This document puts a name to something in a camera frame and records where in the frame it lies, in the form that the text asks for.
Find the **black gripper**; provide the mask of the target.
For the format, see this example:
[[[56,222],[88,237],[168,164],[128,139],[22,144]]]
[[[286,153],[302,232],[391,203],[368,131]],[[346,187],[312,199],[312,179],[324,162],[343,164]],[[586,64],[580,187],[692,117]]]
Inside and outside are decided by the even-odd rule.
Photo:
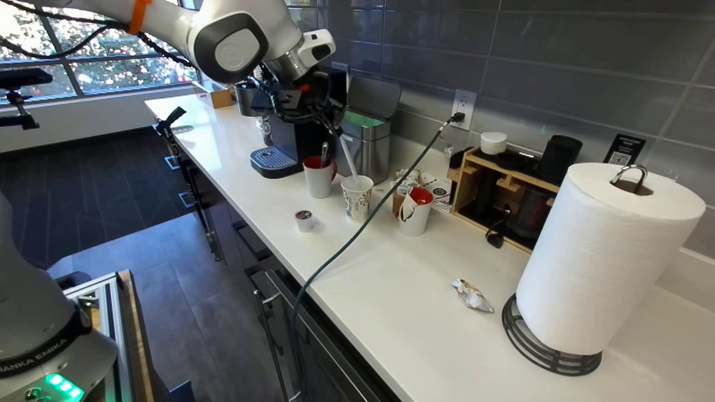
[[[274,114],[287,122],[322,121],[332,111],[329,88],[330,75],[324,69],[311,69],[304,77],[283,83],[262,62],[255,108],[258,114]]]

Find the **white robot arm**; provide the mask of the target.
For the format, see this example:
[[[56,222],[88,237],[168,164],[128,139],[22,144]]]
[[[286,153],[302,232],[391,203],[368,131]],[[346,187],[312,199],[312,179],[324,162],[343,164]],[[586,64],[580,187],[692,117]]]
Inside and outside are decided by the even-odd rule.
[[[336,53],[329,28],[302,31],[287,15],[283,0],[204,0],[199,8],[182,8],[168,0],[4,0],[81,8],[100,12],[99,28],[146,32],[172,44],[207,77],[224,85],[246,79],[257,64],[265,64],[279,83],[277,94],[295,94],[291,121],[320,121],[336,111],[332,101],[314,88],[317,64]]]

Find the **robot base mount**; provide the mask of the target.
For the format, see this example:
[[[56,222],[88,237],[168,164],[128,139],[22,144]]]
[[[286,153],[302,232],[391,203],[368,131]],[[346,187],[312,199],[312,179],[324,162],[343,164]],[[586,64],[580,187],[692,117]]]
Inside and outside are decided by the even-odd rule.
[[[0,402],[82,402],[109,373],[115,344],[14,240],[0,194]]]

